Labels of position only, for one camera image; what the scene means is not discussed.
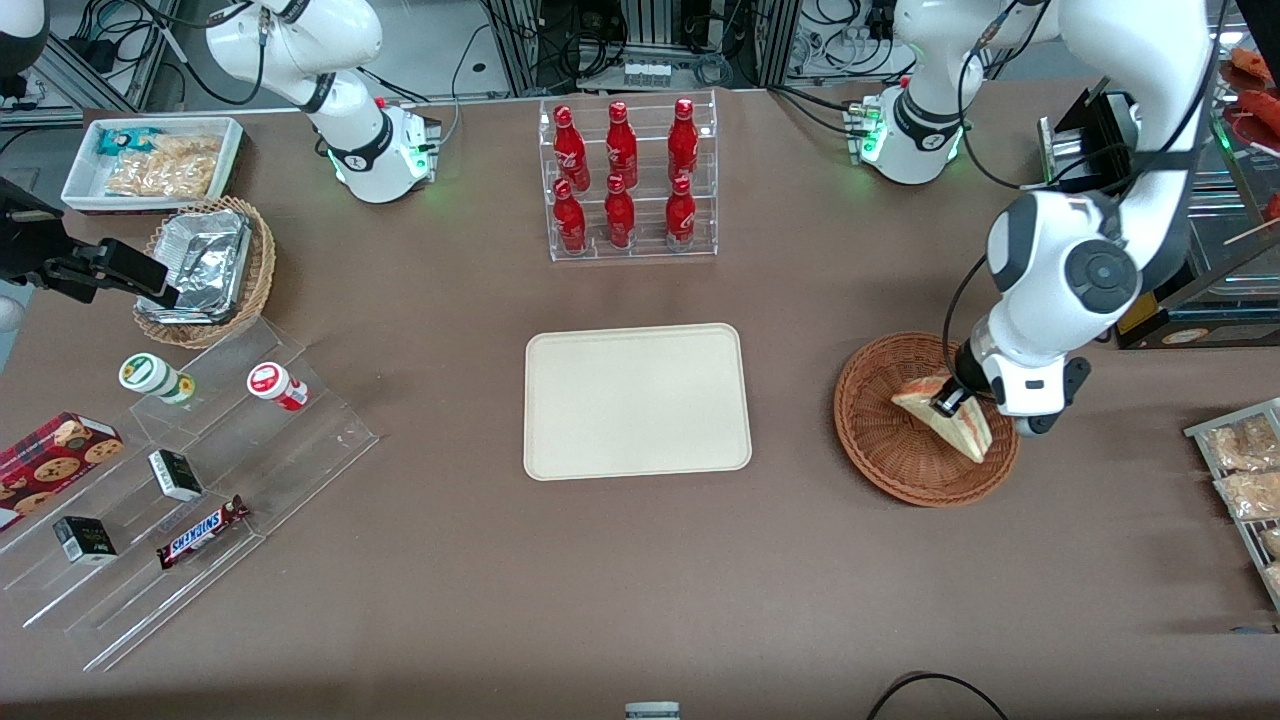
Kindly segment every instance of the red item on shelf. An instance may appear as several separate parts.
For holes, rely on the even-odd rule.
[[[680,252],[689,250],[694,241],[694,214],[698,205],[689,195],[689,176],[680,176],[671,183],[667,199],[667,246]]]
[[[636,231],[636,205],[627,192],[621,173],[609,176],[609,196],[604,199],[604,215],[609,220],[609,243],[618,250],[631,247]]]
[[[680,176],[692,176],[698,169],[698,127],[694,126],[694,101],[676,100],[676,122],[667,136],[667,176],[672,182]]]
[[[1266,92],[1245,90],[1238,102],[1242,110],[1266,123],[1271,132],[1280,135],[1280,100]]]
[[[628,188],[640,182],[640,156],[636,149],[636,131],[627,122],[627,104],[609,102],[609,135],[604,138],[609,152],[609,172],[622,176]]]
[[[561,236],[561,245],[570,255],[586,252],[586,215],[582,205],[573,197],[573,188],[564,178],[556,178],[552,186],[556,193],[556,204],[552,214],[556,217],[556,232]]]
[[[573,183],[573,190],[586,192],[591,187],[591,173],[586,169],[586,143],[582,133],[573,127],[573,111],[559,105],[552,113],[556,118],[556,164],[561,176]]]

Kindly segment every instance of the snickers bar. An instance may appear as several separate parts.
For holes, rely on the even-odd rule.
[[[214,539],[214,536],[225,530],[241,518],[248,515],[248,507],[237,495],[230,502],[223,505],[216,512],[205,518],[195,528],[182,533],[178,539],[156,551],[160,556],[160,568],[168,570],[173,568],[178,559],[188,552],[195,552],[201,546]]]

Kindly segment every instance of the table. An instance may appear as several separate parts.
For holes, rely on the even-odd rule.
[[[1079,90],[992,83],[983,160],[1034,177],[1036,118]],[[836,375],[874,337],[938,328],[1015,193],[964,158],[895,186],[771,95],[718,101],[721,255],[613,268],[548,261],[536,102],[466,106],[439,182],[385,206],[334,182],[302,115],[241,115],[233,187],[279,245],[266,315],[387,438],[110,673],[0,612],[0,702],[31,703],[5,716],[617,717],[677,700],[694,720],[859,717],[929,669],[1015,717],[1274,717],[1280,648],[1226,633],[1274,615],[1180,429],[1274,396],[1275,355],[1091,347],[1078,405],[1004,487],[904,506],[840,448]],[[67,224],[141,241],[155,222]],[[974,283],[957,328],[993,297]],[[124,411],[129,352],[189,357],[146,342],[129,302],[38,295],[0,375],[0,442],[63,409]],[[741,333],[750,465],[525,475],[529,338],[699,322]],[[914,685],[882,717],[986,712]]]

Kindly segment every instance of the clear display shelf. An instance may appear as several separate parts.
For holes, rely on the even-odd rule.
[[[1280,612],[1280,587],[1275,582],[1271,582],[1265,573],[1268,565],[1280,562],[1280,557],[1275,557],[1268,550],[1266,543],[1262,542],[1262,533],[1280,527],[1280,519],[1266,518],[1257,520],[1242,520],[1235,516],[1231,511],[1233,501],[1226,496],[1222,487],[1222,480],[1236,471],[1267,471],[1276,473],[1280,471],[1280,464],[1276,464],[1275,457],[1280,455],[1280,416],[1277,416],[1277,410],[1280,410],[1280,398],[1268,400],[1266,402],[1260,402],[1257,405],[1245,407],[1244,410],[1238,410],[1235,413],[1229,413],[1221,418],[1215,418],[1207,423],[1201,423],[1183,430],[1183,434],[1196,441],[1196,447],[1199,448],[1201,456],[1204,457],[1204,462],[1208,465],[1210,473],[1213,475],[1213,487],[1217,489],[1222,501],[1228,505],[1228,514],[1231,516],[1231,521],[1235,528],[1240,532],[1240,537],[1244,539],[1244,546],[1249,552],[1249,559],[1253,560],[1253,566],[1258,570],[1262,577],[1262,584],[1267,588],[1267,594],[1271,596],[1271,603]],[[1261,457],[1258,461],[1251,462],[1251,468],[1224,468],[1222,460],[1219,454],[1215,452],[1210,436],[1213,430],[1238,428],[1242,423],[1261,420],[1265,423],[1262,428],[1270,429],[1270,436],[1263,432],[1258,432],[1256,427],[1252,432],[1253,445],[1258,445],[1258,437],[1263,437],[1263,447]]]
[[[694,101],[694,124],[698,127],[698,169],[690,177],[690,195],[698,205],[694,215],[694,238],[687,250],[672,251],[667,246],[667,199],[671,178],[667,176],[667,133],[675,120],[676,100]],[[639,183],[631,188],[636,208],[635,242],[627,250],[614,247],[608,240],[604,197],[608,193],[609,160],[604,138],[609,132],[609,102],[622,100],[636,132],[639,150]],[[559,177],[556,164],[556,123],[552,110],[568,105],[573,124],[586,143],[586,167],[591,186],[577,193],[586,214],[586,252],[570,255],[556,232],[552,208],[556,197],[552,183]],[[713,92],[612,95],[608,97],[556,97],[543,100],[538,123],[538,150],[543,164],[543,204],[547,206],[547,238],[552,260],[627,260],[640,258],[687,258],[716,255],[719,249],[717,223],[717,119]]]
[[[379,438],[325,387],[302,350],[259,319],[183,368],[196,379],[186,404],[146,397],[116,420],[127,445],[114,464],[5,538],[0,582],[24,626],[64,630],[86,671],[110,669],[369,451]],[[307,384],[301,410],[248,395],[250,369],[266,360]],[[147,460],[156,448],[187,456],[204,488],[200,500],[161,493]],[[237,495],[247,518],[161,569],[157,548]],[[119,556],[101,566],[69,562],[52,530],[65,515],[101,520]]]

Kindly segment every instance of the wicker basket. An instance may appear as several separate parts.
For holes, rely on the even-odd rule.
[[[212,213],[215,210],[236,210],[243,213],[253,223],[253,236],[250,240],[250,255],[244,260],[244,279],[241,284],[239,307],[230,320],[221,325],[161,325],[152,323],[137,310],[133,311],[133,322],[142,328],[142,332],[151,340],[166,345],[178,345],[188,350],[204,350],[218,342],[223,336],[230,333],[241,323],[252,320],[262,313],[266,305],[266,296],[271,292],[271,274],[275,272],[275,240],[271,237],[271,228],[262,222],[262,215],[252,205],[236,197],[220,197],[210,202],[202,202],[191,208],[184,208],[178,213]],[[156,242],[160,238],[160,228],[151,233],[147,242],[147,254],[155,252]]]
[[[951,352],[956,346],[951,343]],[[902,384],[942,364],[942,341],[928,333],[884,336],[854,354],[836,383],[836,432],[854,465],[884,492],[913,505],[968,505],[996,489],[1014,469],[1014,423],[987,402],[986,460],[975,464],[893,405]]]

